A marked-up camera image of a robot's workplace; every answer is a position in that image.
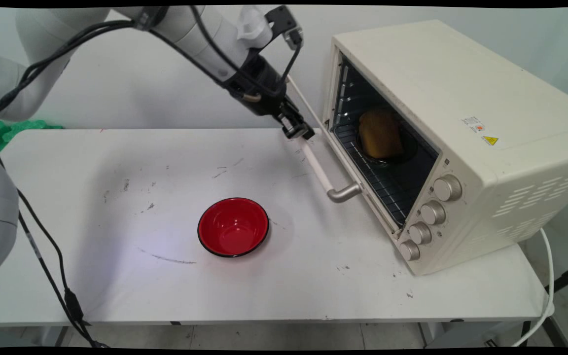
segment warning label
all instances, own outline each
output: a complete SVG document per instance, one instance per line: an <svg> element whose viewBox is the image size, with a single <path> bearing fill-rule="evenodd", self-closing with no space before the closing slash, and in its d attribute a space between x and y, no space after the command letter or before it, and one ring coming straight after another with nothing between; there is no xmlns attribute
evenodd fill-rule
<svg viewBox="0 0 568 355"><path fill-rule="evenodd" d="M482 138L490 145L494 145L497 143L498 139L494 138L494 137L486 137L486 136L482 136Z"/></svg>

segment green object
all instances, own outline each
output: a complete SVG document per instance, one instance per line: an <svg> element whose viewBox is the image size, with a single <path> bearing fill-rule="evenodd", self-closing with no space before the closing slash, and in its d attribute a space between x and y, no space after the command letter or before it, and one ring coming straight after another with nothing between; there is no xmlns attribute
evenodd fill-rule
<svg viewBox="0 0 568 355"><path fill-rule="evenodd" d="M45 121L23 121L6 126L0 121L0 151L14 138L17 133L24 130L63 130L63 126L48 126Z"/></svg>

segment white table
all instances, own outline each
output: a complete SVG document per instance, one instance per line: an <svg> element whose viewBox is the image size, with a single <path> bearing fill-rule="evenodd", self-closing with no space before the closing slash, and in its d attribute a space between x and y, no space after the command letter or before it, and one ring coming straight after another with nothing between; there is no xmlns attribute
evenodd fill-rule
<svg viewBox="0 0 568 355"><path fill-rule="evenodd" d="M313 141L345 186L332 151ZM546 299L517 245L413 276L363 198L330 202L278 129L24 131L2 159L60 245L92 324L519 321ZM259 202L271 234L220 258L196 226L232 196ZM21 211L61 288L54 249ZM67 324L19 228L0 267L0 326Z"/></svg>

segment oven knob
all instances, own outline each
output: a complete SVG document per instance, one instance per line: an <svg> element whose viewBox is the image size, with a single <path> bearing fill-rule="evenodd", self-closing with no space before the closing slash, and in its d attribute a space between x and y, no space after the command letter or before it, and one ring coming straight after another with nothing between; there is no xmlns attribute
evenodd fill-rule
<svg viewBox="0 0 568 355"><path fill-rule="evenodd" d="M431 242L431 230L422 222L409 227L409 236L415 244L427 244Z"/></svg>
<svg viewBox="0 0 568 355"><path fill-rule="evenodd" d="M420 258L420 250L413 241L405 241L398 249L400 249L400 253L406 261L418 260Z"/></svg>
<svg viewBox="0 0 568 355"><path fill-rule="evenodd" d="M453 175L444 175L433 182L433 191L442 201L454 201L462 195L462 184Z"/></svg>
<svg viewBox="0 0 568 355"><path fill-rule="evenodd" d="M446 219L446 213L444 213L444 207L437 201L429 201L420 207L420 213L422 214L422 219L426 224L440 224Z"/></svg>

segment bread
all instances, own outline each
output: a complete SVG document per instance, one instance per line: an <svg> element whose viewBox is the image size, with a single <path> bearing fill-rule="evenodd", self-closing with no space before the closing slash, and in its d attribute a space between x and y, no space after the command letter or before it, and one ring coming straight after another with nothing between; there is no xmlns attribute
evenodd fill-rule
<svg viewBox="0 0 568 355"><path fill-rule="evenodd" d="M375 108L361 115L358 134L363 152L375 159L387 159L401 155L399 127L393 113L385 108Z"/></svg>

